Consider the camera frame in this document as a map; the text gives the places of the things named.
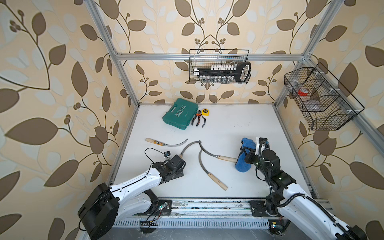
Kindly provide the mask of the blue microfiber rag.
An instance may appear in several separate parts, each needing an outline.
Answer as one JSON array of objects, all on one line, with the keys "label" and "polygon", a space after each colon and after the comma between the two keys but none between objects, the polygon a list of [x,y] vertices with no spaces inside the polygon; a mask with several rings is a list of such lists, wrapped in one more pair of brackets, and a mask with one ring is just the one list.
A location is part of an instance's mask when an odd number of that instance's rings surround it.
[{"label": "blue microfiber rag", "polygon": [[238,172],[245,173],[251,169],[252,154],[256,152],[256,143],[252,139],[243,138],[240,154],[235,168]]}]

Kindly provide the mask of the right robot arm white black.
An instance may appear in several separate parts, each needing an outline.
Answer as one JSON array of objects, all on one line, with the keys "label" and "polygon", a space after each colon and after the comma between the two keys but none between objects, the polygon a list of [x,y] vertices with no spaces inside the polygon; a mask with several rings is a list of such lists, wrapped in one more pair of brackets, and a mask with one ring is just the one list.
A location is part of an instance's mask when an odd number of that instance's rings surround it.
[{"label": "right robot arm white black", "polygon": [[264,206],[268,215],[285,217],[312,240],[368,238],[360,227],[351,227],[330,213],[307,194],[293,177],[281,170],[279,157],[265,141],[246,154],[245,162],[255,165],[264,175],[270,191]]}]

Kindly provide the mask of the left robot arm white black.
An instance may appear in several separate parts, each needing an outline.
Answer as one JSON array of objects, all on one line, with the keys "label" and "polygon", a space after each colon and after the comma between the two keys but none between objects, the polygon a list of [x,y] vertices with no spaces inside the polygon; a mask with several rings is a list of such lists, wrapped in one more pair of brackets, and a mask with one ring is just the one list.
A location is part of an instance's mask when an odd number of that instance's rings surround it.
[{"label": "left robot arm white black", "polygon": [[149,169],[121,184],[98,185],[78,211],[83,231],[98,240],[120,220],[136,214],[160,216],[172,202],[162,201],[153,188],[183,177],[186,162],[178,155],[164,162],[152,163]]}]

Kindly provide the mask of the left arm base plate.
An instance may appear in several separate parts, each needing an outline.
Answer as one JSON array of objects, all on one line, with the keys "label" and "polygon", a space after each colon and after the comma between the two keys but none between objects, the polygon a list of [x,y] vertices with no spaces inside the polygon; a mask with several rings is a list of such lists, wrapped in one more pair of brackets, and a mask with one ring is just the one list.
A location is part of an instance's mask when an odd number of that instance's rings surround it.
[{"label": "left arm base plate", "polygon": [[169,216],[172,211],[172,201],[171,200],[158,200],[155,203],[151,203],[149,209],[141,215],[149,216],[162,213],[162,216]]}]

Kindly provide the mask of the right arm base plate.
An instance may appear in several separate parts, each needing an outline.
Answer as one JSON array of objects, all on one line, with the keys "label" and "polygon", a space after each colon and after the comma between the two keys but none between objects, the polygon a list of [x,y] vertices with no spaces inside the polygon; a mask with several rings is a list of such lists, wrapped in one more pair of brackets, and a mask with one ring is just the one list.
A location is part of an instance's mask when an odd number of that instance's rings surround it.
[{"label": "right arm base plate", "polygon": [[253,217],[277,217],[279,213],[276,209],[269,209],[266,201],[253,200],[249,201]]}]

